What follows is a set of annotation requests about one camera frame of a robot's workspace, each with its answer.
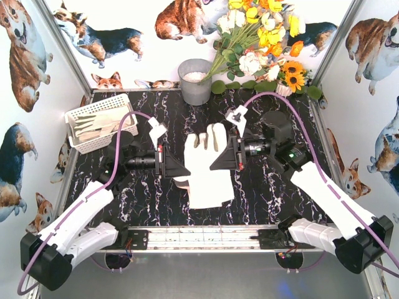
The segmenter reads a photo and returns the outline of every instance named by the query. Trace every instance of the white wall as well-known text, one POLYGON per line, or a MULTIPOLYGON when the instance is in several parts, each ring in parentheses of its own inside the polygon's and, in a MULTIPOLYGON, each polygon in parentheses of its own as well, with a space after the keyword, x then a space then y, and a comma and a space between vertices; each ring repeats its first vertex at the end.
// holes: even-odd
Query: white wall
POLYGON ((76 80, 58 46, 54 43, 39 13, 31 1, 22 1, 30 14, 37 30, 41 34, 47 52, 54 55, 47 64, 46 74, 51 76, 49 85, 41 83, 40 99, 32 112, 25 112, 19 107, 11 90, 9 73, 9 56, 11 42, 5 28, 0 27, 0 145, 4 134, 15 122, 20 122, 29 130, 37 148, 38 159, 25 154, 22 175, 21 197, 27 203, 27 210, 19 215, 12 213, 0 222, 0 297, 20 298, 17 295, 17 284, 21 277, 19 242, 25 234, 25 228, 37 214, 35 193, 39 192, 55 205, 60 183, 50 183, 50 176, 58 162, 61 145, 65 140, 64 112, 79 106, 84 91, 76 80))
MULTIPOLYGON (((370 18, 387 21, 398 13, 398 9, 396 0, 386 0, 383 3, 368 0, 358 12, 353 25, 360 20, 370 18)), ((396 57, 399 64, 399 48, 394 51, 396 52, 390 55, 396 57)), ((375 142, 378 135, 397 112, 399 69, 379 81, 375 94, 371 95, 368 91, 369 80, 362 76, 360 83, 355 81, 357 67, 357 63, 349 59, 343 41, 322 79, 323 91, 329 103, 327 109, 323 111, 323 116, 327 127, 334 132, 345 166, 349 167, 355 158, 359 158, 359 178, 371 188, 371 192, 358 198, 357 202, 377 217, 386 215, 394 221, 393 213, 399 215, 399 197, 383 179, 381 173, 369 173, 367 166, 372 165, 370 157, 375 156, 375 142)), ((398 240, 399 230, 395 224, 391 249, 397 257, 399 257, 398 240)), ((387 255, 383 256, 383 264, 392 270, 397 270, 387 255)), ((385 278, 392 298, 399 298, 397 279, 389 274, 385 274, 385 278)))
MULTIPOLYGON (((61 0, 47 0, 52 10, 60 8, 61 0)), ((75 58, 84 71, 92 88, 97 84, 91 74, 109 78, 114 72, 119 72, 124 88, 138 88, 134 84, 136 79, 157 81, 179 81, 178 66, 186 59, 201 58, 213 61, 216 51, 213 49, 213 41, 219 39, 217 32, 205 36, 208 40, 205 44, 199 44, 193 36, 184 37, 182 40, 161 40, 155 33, 155 21, 171 0, 148 1, 124 1, 114 0, 112 5, 98 5, 96 0, 64 0, 65 6, 70 12, 83 12, 87 16, 86 24, 96 30, 112 30, 124 27, 133 28, 143 32, 144 55, 141 61, 135 61, 135 54, 131 50, 105 59, 105 68, 99 69, 98 64, 93 64, 92 59, 80 54, 73 47, 70 39, 63 33, 75 58)), ((352 0, 292 0, 296 6, 296 13, 303 16, 306 23, 332 22, 339 26, 352 0)), ((212 3, 227 3, 227 0, 214 0, 212 3)), ((306 47, 300 56, 293 58, 285 56, 289 60, 298 60, 306 69, 317 71, 327 49, 317 57, 310 57, 314 52, 313 46, 306 47)), ((215 76, 214 80, 222 79, 231 82, 226 74, 215 76)), ((239 82, 253 80, 253 77, 236 78, 239 82)))

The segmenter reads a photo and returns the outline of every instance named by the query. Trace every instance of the gray floor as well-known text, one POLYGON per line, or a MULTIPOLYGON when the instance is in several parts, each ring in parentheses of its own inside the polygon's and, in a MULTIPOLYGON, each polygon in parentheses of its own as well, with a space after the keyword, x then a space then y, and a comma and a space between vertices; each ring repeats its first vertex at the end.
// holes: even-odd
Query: gray floor
MULTIPOLYGON (((306 253, 304 266, 320 253, 306 253)), ((371 298, 365 277, 327 255, 316 268, 287 274, 274 254, 135 254, 122 274, 82 262, 58 290, 42 299, 346 299, 371 298)), ((103 264, 104 254, 95 259, 103 264)))

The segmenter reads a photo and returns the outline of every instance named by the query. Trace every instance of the corgi wallpaper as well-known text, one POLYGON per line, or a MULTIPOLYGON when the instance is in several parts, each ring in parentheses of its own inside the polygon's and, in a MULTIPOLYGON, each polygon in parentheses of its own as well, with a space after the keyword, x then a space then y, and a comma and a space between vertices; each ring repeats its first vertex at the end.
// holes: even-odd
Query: corgi wallpaper
POLYGON ((54 220, 70 151, 64 112, 84 94, 48 32, 32 1, 0 0, 1 298, 17 298, 21 266, 10 257, 23 235, 54 220))
MULTIPOLYGON (((291 0, 305 19, 306 33, 289 37, 285 52, 297 39, 301 61, 317 71, 352 0, 291 0)), ((186 59, 212 61, 216 21, 228 11, 228 0, 47 0, 65 40, 95 89, 176 88, 178 66, 186 59)), ((215 80, 230 82, 226 74, 215 80)), ((253 77, 238 78, 240 82, 253 77)))
MULTIPOLYGON (((377 217, 399 215, 399 4, 366 0, 322 79, 327 137, 345 192, 377 217)), ((396 227, 390 249, 399 256, 396 227)), ((387 255, 381 263, 395 268, 387 255)), ((380 272, 385 299, 396 279, 380 272)))

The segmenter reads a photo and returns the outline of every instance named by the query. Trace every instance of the white glove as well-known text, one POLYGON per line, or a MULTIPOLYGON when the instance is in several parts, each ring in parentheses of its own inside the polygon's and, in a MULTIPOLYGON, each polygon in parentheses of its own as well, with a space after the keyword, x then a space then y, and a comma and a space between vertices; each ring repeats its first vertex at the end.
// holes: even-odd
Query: white glove
POLYGON ((230 170, 209 170, 227 146, 221 123, 208 125, 207 133, 189 134, 185 143, 185 167, 191 176, 174 178, 176 186, 187 189, 190 209, 221 207, 234 199, 230 170))

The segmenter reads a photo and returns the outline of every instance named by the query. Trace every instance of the glove finger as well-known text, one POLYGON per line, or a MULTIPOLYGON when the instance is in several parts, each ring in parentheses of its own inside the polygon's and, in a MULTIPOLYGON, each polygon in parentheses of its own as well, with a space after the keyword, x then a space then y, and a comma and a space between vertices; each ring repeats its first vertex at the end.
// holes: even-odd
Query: glove finger
POLYGON ((215 147, 214 147, 213 126, 214 126, 214 123, 212 123, 206 127, 206 135, 207 135, 206 136, 207 137, 206 148, 208 150, 216 151, 215 147))
POLYGON ((200 142, 198 146, 201 147, 201 149, 206 149, 206 133, 200 133, 198 139, 200 142))
POLYGON ((185 150, 196 148, 198 146, 198 137, 197 134, 191 133, 187 135, 185 150))
POLYGON ((219 153, 227 147, 226 129, 222 123, 215 123, 213 128, 215 150, 219 153))

